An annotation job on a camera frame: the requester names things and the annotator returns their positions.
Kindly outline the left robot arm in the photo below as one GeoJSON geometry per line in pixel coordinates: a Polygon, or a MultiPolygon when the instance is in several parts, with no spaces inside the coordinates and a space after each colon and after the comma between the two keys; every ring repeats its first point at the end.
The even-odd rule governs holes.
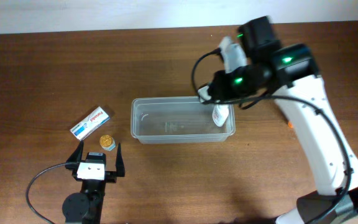
{"type": "Polygon", "coordinates": [[[116,169],[106,170],[106,155],[89,152],[82,159],[84,142],[81,141],[67,159],[65,168],[72,171],[75,180],[81,182],[81,190],[69,195],[62,205],[65,223],[100,223],[107,184],[115,184],[126,174],[121,146],[117,147],[116,169]]]}

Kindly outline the white Panadol box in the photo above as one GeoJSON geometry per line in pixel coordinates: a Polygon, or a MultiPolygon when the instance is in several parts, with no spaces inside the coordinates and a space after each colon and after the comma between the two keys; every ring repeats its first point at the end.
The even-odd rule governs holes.
{"type": "Polygon", "coordinates": [[[70,132],[79,141],[82,141],[109,120],[110,116],[99,106],[86,118],[74,125],[74,127],[70,129],[70,132]]]}

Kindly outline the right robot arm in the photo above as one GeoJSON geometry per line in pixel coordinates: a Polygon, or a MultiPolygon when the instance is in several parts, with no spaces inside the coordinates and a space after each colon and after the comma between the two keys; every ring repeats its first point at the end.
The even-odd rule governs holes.
{"type": "Polygon", "coordinates": [[[224,37],[213,50],[224,64],[211,82],[194,88],[199,101],[213,105],[222,126],[229,107],[249,109],[273,100],[291,122],[312,170],[316,190],[296,207],[261,223],[344,223],[358,216],[358,158],[329,104],[320,70],[305,44],[284,47],[267,16],[224,37]]]}

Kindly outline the white spray bottle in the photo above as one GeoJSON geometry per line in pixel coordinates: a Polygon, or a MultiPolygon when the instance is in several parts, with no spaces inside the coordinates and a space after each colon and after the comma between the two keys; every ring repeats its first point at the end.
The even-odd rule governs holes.
{"type": "Polygon", "coordinates": [[[212,118],[216,126],[222,127],[229,115],[228,105],[215,105],[212,113],[212,118]]]}

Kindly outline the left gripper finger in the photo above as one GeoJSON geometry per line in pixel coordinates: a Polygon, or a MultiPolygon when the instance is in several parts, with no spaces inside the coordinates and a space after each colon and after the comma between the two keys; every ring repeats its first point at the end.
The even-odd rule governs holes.
{"type": "Polygon", "coordinates": [[[117,146],[117,154],[116,154],[116,172],[117,173],[125,173],[125,165],[122,158],[121,144],[119,143],[117,146]]]}
{"type": "Polygon", "coordinates": [[[84,146],[84,141],[80,141],[77,148],[74,150],[74,152],[71,154],[71,156],[67,159],[67,162],[81,162],[81,158],[83,155],[83,146],[84,146]]]}

